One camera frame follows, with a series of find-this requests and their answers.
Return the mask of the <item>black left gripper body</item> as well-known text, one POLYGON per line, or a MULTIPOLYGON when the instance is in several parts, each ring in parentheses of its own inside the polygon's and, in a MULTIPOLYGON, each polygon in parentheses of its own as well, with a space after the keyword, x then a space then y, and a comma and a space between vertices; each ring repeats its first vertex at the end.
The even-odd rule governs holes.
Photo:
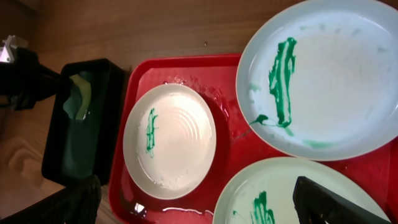
POLYGON ((58 92, 62 76, 43 66, 37 54, 18 47, 12 51, 14 61, 1 62, 1 108, 32 109, 58 92))

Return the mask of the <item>white ridged plate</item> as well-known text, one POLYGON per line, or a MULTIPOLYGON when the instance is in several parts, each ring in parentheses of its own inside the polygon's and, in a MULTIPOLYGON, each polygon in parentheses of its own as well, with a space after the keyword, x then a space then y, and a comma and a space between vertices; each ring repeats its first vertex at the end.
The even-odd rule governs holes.
POLYGON ((195 190, 209 172, 215 151, 213 115, 187 86, 154 87, 129 113, 124 162, 134 183, 151 197, 173 200, 195 190))

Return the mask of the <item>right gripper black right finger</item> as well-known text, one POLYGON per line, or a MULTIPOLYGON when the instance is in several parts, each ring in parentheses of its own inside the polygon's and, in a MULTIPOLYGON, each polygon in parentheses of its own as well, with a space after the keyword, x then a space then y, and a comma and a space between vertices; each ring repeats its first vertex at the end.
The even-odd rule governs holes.
POLYGON ((304 176, 297 178, 293 201, 300 224, 391 224, 304 176))

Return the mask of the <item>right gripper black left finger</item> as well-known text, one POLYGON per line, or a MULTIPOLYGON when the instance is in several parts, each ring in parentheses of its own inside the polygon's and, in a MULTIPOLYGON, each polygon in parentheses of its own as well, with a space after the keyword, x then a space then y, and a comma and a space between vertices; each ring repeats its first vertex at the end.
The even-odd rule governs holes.
POLYGON ((1 219, 3 224, 94 224, 102 197, 100 180, 92 175, 1 219))

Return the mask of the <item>pale green plate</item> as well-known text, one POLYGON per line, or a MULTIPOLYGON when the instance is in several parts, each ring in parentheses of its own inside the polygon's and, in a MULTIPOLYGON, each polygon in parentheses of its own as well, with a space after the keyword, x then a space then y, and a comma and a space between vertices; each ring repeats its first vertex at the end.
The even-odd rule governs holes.
POLYGON ((360 186, 332 168, 305 159, 275 157, 245 167, 227 183, 216 203, 213 223, 298 223, 293 192, 300 176, 387 218, 360 186))

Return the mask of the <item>green yellow sponge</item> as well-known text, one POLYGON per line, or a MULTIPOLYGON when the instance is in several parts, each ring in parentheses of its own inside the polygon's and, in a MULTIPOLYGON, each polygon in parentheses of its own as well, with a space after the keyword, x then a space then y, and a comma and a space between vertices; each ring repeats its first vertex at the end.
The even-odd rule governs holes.
POLYGON ((63 109, 70 119, 84 120, 91 102, 91 84, 79 74, 69 77, 70 96, 63 104, 63 109))

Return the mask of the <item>pale blue plate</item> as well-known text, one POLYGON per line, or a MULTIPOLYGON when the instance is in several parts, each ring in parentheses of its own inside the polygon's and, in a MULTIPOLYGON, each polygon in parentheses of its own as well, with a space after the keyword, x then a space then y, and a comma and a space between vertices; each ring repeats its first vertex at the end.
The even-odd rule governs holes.
POLYGON ((397 137, 397 10, 303 1, 269 19, 239 61, 244 119, 291 156, 338 161, 397 137))

